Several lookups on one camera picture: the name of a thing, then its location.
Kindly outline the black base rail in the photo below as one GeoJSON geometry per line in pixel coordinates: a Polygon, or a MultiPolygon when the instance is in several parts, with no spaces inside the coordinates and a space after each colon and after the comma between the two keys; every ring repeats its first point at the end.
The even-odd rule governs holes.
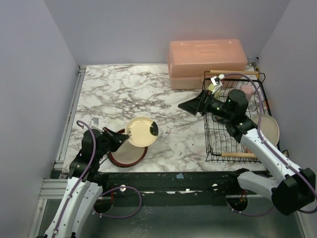
{"type": "Polygon", "coordinates": [[[239,187],[237,172],[102,173],[91,181],[68,183],[70,201],[93,200],[114,207],[226,205],[226,198],[246,202],[249,192],[239,187]]]}

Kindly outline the red rimmed cream plate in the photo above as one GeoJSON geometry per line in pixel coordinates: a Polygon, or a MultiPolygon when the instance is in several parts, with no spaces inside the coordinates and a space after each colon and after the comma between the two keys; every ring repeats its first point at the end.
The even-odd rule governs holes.
{"type": "Polygon", "coordinates": [[[109,152],[108,158],[118,167],[128,168],[140,163],[146,156],[148,147],[136,147],[125,141],[115,152],[109,152]]]}

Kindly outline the pink ceramic mug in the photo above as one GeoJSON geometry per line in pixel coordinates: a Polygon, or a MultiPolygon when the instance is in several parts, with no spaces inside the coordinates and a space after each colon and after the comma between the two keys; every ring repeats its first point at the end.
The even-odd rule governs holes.
{"type": "Polygon", "coordinates": [[[253,96],[253,93],[254,93],[254,88],[253,88],[253,86],[251,86],[251,85],[242,85],[242,86],[240,87],[240,90],[245,93],[246,99],[247,99],[248,101],[250,101],[251,98],[252,98],[252,96],[253,96]]]}

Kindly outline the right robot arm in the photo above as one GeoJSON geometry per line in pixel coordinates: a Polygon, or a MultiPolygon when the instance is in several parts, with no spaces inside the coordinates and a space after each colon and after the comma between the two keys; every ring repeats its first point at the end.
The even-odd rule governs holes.
{"type": "Polygon", "coordinates": [[[269,179],[241,169],[236,180],[242,189],[271,200],[283,215],[301,211],[317,198],[316,175],[311,169],[302,169],[292,163],[264,137],[260,124],[254,123],[246,115],[248,104],[245,93],[238,89],[231,90],[225,102],[215,99],[210,91],[203,90],[197,97],[178,107],[193,115],[211,113],[225,119],[228,134],[250,149],[273,176],[269,179]]]}

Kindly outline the pink and cream plate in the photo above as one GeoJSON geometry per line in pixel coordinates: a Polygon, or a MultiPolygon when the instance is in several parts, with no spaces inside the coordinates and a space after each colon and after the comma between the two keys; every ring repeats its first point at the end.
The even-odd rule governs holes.
{"type": "Polygon", "coordinates": [[[276,120],[269,115],[261,115],[260,130],[272,145],[277,147],[280,138],[279,126],[276,120]]]}

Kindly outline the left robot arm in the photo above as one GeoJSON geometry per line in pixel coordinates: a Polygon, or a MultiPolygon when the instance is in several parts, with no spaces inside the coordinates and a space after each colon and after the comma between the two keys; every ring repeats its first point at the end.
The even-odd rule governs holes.
{"type": "Polygon", "coordinates": [[[103,128],[84,132],[81,149],[69,166],[66,189],[57,212],[42,238],[78,238],[103,187],[95,181],[100,160],[117,151],[127,140],[126,134],[103,128]]]}

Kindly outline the cream plate black patch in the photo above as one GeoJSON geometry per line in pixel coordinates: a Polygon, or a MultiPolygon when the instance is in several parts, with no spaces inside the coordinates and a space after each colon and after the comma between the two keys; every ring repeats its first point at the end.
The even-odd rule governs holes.
{"type": "Polygon", "coordinates": [[[128,142],[136,147],[147,147],[153,144],[159,135],[156,122],[148,117],[136,117],[125,128],[128,142]]]}

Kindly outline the translucent pink storage box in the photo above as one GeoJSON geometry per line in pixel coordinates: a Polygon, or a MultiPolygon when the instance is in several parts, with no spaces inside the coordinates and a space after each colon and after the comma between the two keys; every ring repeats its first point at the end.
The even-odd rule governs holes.
{"type": "Polygon", "coordinates": [[[247,57],[238,39],[172,41],[168,51],[170,86],[201,89],[210,70],[244,71],[247,57]]]}

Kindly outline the yellow-green ceramic mug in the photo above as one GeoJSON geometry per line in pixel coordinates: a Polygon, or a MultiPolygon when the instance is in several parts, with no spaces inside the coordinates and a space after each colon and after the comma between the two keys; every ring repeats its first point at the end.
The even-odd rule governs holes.
{"type": "Polygon", "coordinates": [[[211,91],[215,99],[219,99],[220,97],[220,86],[214,86],[212,83],[208,86],[208,90],[211,91]]]}

